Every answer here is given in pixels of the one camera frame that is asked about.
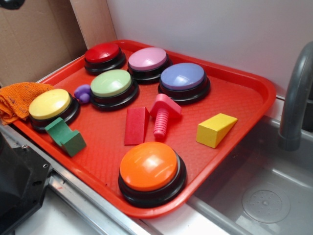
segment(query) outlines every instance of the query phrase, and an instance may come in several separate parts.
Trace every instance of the plastic tray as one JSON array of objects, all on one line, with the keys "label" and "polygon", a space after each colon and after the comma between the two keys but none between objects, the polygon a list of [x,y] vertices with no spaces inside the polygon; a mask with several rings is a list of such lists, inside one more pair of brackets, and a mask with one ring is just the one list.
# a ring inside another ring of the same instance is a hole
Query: plastic tray
[{"label": "plastic tray", "polygon": [[[121,47],[127,58],[139,49],[150,47],[128,40],[114,43]],[[83,105],[78,118],[69,126],[72,130],[81,132],[87,147],[72,158],[64,153],[48,134],[34,131],[28,120],[17,120],[14,125],[128,216],[153,218],[167,214],[188,200],[264,115],[276,97],[274,86],[265,78],[178,53],[167,53],[174,64],[190,62],[202,66],[211,81],[211,91],[204,100],[182,106],[181,119],[169,121],[167,136],[163,142],[171,146],[184,160],[187,167],[187,184],[173,201],[165,205],[150,209],[134,207],[124,200],[118,187],[121,159],[133,147],[124,145],[127,108],[147,107],[150,110],[158,94],[158,84],[140,85],[138,99],[122,110],[103,112],[91,104]],[[78,86],[90,84],[94,78],[95,76],[87,74],[82,56],[41,82],[74,94]],[[238,122],[215,149],[196,142],[198,124],[218,113],[236,117]],[[145,142],[155,141],[154,121],[150,117]]]}]

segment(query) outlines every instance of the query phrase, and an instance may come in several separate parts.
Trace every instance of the purple toy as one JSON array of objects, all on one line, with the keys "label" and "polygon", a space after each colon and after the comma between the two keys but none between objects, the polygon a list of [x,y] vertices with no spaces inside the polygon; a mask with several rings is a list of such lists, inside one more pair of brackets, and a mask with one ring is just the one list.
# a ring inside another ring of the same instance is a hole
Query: purple toy
[{"label": "purple toy", "polygon": [[90,100],[90,93],[91,93],[90,85],[85,84],[85,85],[79,86],[75,90],[74,96],[76,99],[79,100],[80,103],[87,104]]}]

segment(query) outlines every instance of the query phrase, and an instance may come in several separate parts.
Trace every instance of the yellow button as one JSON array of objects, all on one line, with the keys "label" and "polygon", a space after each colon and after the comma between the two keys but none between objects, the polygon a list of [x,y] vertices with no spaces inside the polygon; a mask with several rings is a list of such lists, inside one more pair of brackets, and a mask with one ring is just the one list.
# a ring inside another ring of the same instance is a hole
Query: yellow button
[{"label": "yellow button", "polygon": [[137,191],[153,191],[166,186],[177,170],[176,153],[160,142],[135,146],[125,154],[120,165],[123,181]]},{"label": "yellow button", "polygon": [[38,120],[53,118],[70,104],[71,96],[66,90],[53,89],[36,97],[29,106],[29,114]]}]

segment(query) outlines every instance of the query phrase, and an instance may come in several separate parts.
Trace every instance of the gray faucet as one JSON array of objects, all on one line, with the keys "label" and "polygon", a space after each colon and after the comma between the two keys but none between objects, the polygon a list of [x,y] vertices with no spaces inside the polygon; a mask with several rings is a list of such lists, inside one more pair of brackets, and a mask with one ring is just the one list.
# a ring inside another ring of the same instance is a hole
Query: gray faucet
[{"label": "gray faucet", "polygon": [[302,49],[288,85],[278,145],[286,151],[300,146],[301,129],[313,131],[313,42]]}]

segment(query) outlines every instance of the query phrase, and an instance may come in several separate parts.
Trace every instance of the drain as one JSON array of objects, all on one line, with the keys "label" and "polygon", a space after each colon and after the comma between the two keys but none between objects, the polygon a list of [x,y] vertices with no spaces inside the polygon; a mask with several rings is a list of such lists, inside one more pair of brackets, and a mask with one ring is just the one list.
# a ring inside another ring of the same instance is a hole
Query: drain
[{"label": "drain", "polygon": [[270,184],[249,188],[243,195],[245,212],[254,220],[262,223],[276,223],[289,213],[290,202],[286,194]]}]

